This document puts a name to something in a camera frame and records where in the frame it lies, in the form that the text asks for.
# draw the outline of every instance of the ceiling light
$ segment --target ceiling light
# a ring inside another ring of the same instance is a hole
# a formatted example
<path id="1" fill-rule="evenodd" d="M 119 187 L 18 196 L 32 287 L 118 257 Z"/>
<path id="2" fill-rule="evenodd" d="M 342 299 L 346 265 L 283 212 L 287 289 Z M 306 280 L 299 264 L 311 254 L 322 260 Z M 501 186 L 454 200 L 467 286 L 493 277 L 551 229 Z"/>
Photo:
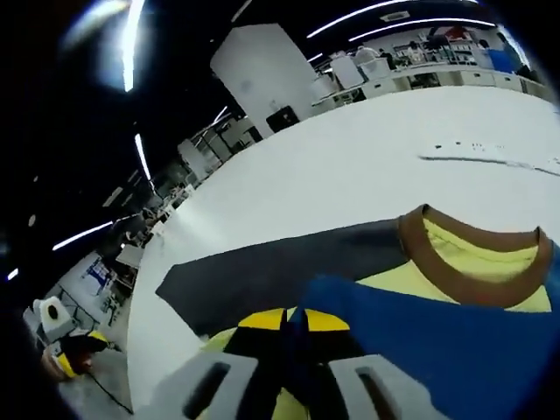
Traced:
<path id="1" fill-rule="evenodd" d="M 142 163 L 143 173 L 146 174 L 146 178 L 151 184 L 150 170 L 148 170 L 148 165 L 146 164 L 146 156 L 144 155 L 144 147 L 142 146 L 142 138 L 139 134 L 134 136 L 136 142 L 136 150 L 138 151 L 138 156 L 140 157 L 140 162 Z"/>
<path id="2" fill-rule="evenodd" d="M 428 24 L 428 23 L 431 23 L 431 22 L 461 22 L 463 24 L 495 26 L 495 24 L 492 24 L 490 22 L 485 22 L 483 20 L 462 19 L 462 18 L 458 18 L 458 17 L 436 17 L 436 18 L 433 18 L 433 19 L 411 20 L 409 22 L 403 22 L 401 24 L 390 24 L 389 26 L 385 26 L 384 28 L 375 29 L 374 31 L 362 33 L 361 35 L 358 35 L 357 37 L 350 38 L 348 41 L 352 42 L 352 41 L 355 41 L 356 39 L 364 38 L 368 35 L 373 35 L 373 34 L 378 33 L 378 32 L 387 31 L 389 29 L 399 28 L 401 26 L 415 25 L 415 24 Z"/>
<path id="3" fill-rule="evenodd" d="M 87 236 L 89 234 L 92 234 L 93 232 L 96 232 L 100 229 L 106 228 L 107 226 L 111 226 L 113 224 L 112 221 L 108 221 L 107 223 L 104 223 L 98 227 L 93 227 L 85 232 L 82 232 L 81 234 L 75 234 L 73 237 L 66 239 L 65 241 L 62 241 L 61 243 L 57 243 L 52 250 L 56 251 L 58 249 L 64 248 L 66 245 L 68 245 L 69 243 L 72 243 L 74 241 L 79 240 L 80 238 L 83 238 L 84 236 Z"/>
<path id="4" fill-rule="evenodd" d="M 14 269 L 10 274 L 8 274 L 8 281 L 10 281 L 12 278 L 14 278 L 15 276 L 17 276 L 19 274 L 19 270 L 18 269 Z"/>
<path id="5" fill-rule="evenodd" d="M 247 9 L 249 7 L 249 5 L 251 4 L 253 0 L 247 0 L 243 6 L 234 14 L 234 16 L 231 18 L 231 22 L 235 22 L 239 16 L 242 15 L 242 13 L 245 11 L 245 9 Z"/>
<path id="6" fill-rule="evenodd" d="M 216 116 L 213 121 L 212 124 L 216 124 L 216 122 L 221 118 L 221 116 L 224 115 L 224 112 L 226 112 L 228 110 L 228 107 L 224 107 L 224 109 L 222 111 L 220 111 L 220 113 L 218 114 L 218 116 Z"/>
<path id="7" fill-rule="evenodd" d="M 323 57 L 323 53 L 319 53 L 317 54 L 315 57 L 311 57 L 310 59 L 307 60 L 308 63 L 311 63 L 312 61 L 318 59 L 319 57 Z"/>
<path id="8" fill-rule="evenodd" d="M 313 38 L 315 35 L 317 35 L 318 33 L 321 33 L 322 31 L 324 31 L 325 29 L 329 29 L 332 28 L 333 26 L 339 24 L 340 22 L 343 22 L 349 18 L 353 18 L 354 16 L 358 16 L 361 13 L 364 13 L 366 11 L 372 11 L 373 9 L 379 9 L 380 7 L 384 7 L 384 6 L 389 6 L 391 4 L 397 4 L 397 3 L 407 3 L 407 2 L 415 2 L 417 0 L 389 0 L 388 2 L 383 2 L 383 3 L 378 3 L 378 4 L 372 4 L 371 6 L 368 7 L 364 7 L 363 9 L 359 9 L 357 11 L 353 11 L 352 13 L 348 13 L 347 15 L 343 16 L 343 17 L 339 17 L 336 20 L 333 20 L 331 23 L 326 24 L 325 26 L 321 26 L 320 28 L 318 28 L 317 30 L 313 31 L 312 33 L 310 33 L 309 35 L 307 35 L 307 38 Z"/>
<path id="9" fill-rule="evenodd" d="M 144 7 L 144 0 L 132 0 L 129 7 L 129 18 L 122 33 L 122 77 L 124 91 L 134 87 L 134 47 L 137 42 L 138 22 Z"/>

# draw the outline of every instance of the dark gray fabric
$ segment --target dark gray fabric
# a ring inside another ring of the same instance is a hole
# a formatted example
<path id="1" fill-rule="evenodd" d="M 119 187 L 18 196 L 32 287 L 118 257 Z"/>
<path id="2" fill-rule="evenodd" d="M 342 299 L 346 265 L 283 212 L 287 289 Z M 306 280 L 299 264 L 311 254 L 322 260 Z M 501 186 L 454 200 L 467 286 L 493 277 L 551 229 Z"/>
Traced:
<path id="1" fill-rule="evenodd" d="M 297 305 L 315 277 L 357 281 L 407 261 L 396 220 L 382 220 L 178 264 L 156 293 L 196 334 L 212 336 L 251 313 Z"/>

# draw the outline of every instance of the black ceiling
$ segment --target black ceiling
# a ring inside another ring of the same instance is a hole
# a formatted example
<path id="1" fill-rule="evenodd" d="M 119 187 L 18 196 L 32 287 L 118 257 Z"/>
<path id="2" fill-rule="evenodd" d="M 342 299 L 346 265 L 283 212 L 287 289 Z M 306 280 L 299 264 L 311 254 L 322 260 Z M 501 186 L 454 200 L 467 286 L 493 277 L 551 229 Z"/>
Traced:
<path id="1" fill-rule="evenodd" d="M 12 28 L 19 38 L 10 51 L 17 56 L 11 80 L 27 89 L 10 91 L 7 103 L 13 111 L 8 111 L 13 134 L 9 138 L 17 140 L 4 153 L 10 161 L 8 195 L 18 203 L 10 208 L 7 269 L 20 268 L 20 283 L 41 272 L 41 282 L 55 281 L 102 234 L 93 234 L 68 247 L 72 251 L 64 248 L 56 255 L 50 251 L 54 243 L 122 216 L 102 208 L 102 203 L 134 170 L 142 172 L 134 145 L 136 132 L 143 137 L 153 176 L 177 156 L 178 143 L 233 103 L 213 77 L 209 61 L 244 0 L 146 0 L 138 30 L 135 88 L 127 94 L 122 89 L 122 62 L 116 47 L 126 11 L 113 16 L 71 52 L 56 53 L 61 34 L 86 3 L 73 2 L 72 9 L 41 4 L 40 24 L 23 20 Z M 372 10 L 306 38 L 318 27 L 372 3 L 379 2 L 254 0 L 235 25 L 279 23 L 311 57 L 353 46 L 349 38 L 386 26 L 379 16 L 390 12 L 406 10 L 411 20 L 490 19 L 474 3 L 425 0 Z M 22 17 L 26 12 L 21 10 Z M 37 175 L 39 180 L 33 183 Z M 34 228 L 26 226 L 31 214 L 38 216 Z"/>

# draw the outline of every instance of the person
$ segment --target person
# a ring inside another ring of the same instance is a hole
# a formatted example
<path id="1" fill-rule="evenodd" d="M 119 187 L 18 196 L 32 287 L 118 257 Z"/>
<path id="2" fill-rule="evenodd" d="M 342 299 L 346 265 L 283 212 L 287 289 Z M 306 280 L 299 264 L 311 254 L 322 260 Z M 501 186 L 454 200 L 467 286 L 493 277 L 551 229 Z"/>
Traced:
<path id="1" fill-rule="evenodd" d="M 414 66 L 415 64 L 422 64 L 426 61 L 424 53 L 418 47 L 415 41 L 410 41 L 409 48 L 407 50 L 407 55 L 409 56 L 410 63 Z"/>
<path id="2" fill-rule="evenodd" d="M 489 52 L 490 45 L 488 44 L 488 41 L 481 39 L 479 41 L 479 48 L 472 49 L 472 57 L 480 67 L 494 69 Z"/>
<path id="3" fill-rule="evenodd" d="M 366 64 L 371 60 L 375 60 L 379 57 L 379 53 L 374 50 L 373 48 L 369 48 L 368 46 L 361 45 L 358 48 L 354 56 L 354 61 L 357 65 Z"/>
<path id="4" fill-rule="evenodd" d="M 506 37 L 504 36 L 503 33 L 498 32 L 498 38 L 503 43 L 503 46 L 504 46 L 503 51 L 507 55 L 507 57 L 509 58 L 509 60 L 512 64 L 512 66 L 513 66 L 513 69 L 514 69 L 514 73 L 516 73 L 517 71 L 519 71 L 523 67 L 522 59 L 519 57 L 519 54 L 511 46 L 511 44 L 509 44 L 508 40 L 506 39 Z"/>
<path id="5" fill-rule="evenodd" d="M 380 57 L 387 60 L 388 68 L 391 70 L 396 70 L 395 60 L 393 59 L 393 54 L 390 52 L 385 52 L 382 48 L 379 49 Z"/>

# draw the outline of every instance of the white cabinet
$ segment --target white cabinet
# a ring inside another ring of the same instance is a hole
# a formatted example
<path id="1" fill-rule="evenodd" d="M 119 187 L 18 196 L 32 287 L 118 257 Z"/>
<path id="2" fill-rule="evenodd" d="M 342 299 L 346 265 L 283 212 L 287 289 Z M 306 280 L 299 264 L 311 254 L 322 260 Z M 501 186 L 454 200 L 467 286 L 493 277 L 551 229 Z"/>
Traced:
<path id="1" fill-rule="evenodd" d="M 462 71 L 463 84 L 467 86 L 495 86 L 492 73 L 479 71 Z"/>
<path id="2" fill-rule="evenodd" d="M 493 78 L 497 88 L 523 91 L 522 81 L 514 74 L 494 73 Z"/>
<path id="3" fill-rule="evenodd" d="M 356 67 L 351 57 L 344 56 L 334 59 L 331 61 L 331 68 L 344 89 L 359 86 L 364 82 L 363 76 L 358 71 L 358 67 Z"/>
<path id="4" fill-rule="evenodd" d="M 366 98 L 375 98 L 377 96 L 397 92 L 396 84 L 391 79 L 369 81 L 361 87 L 361 91 Z"/>

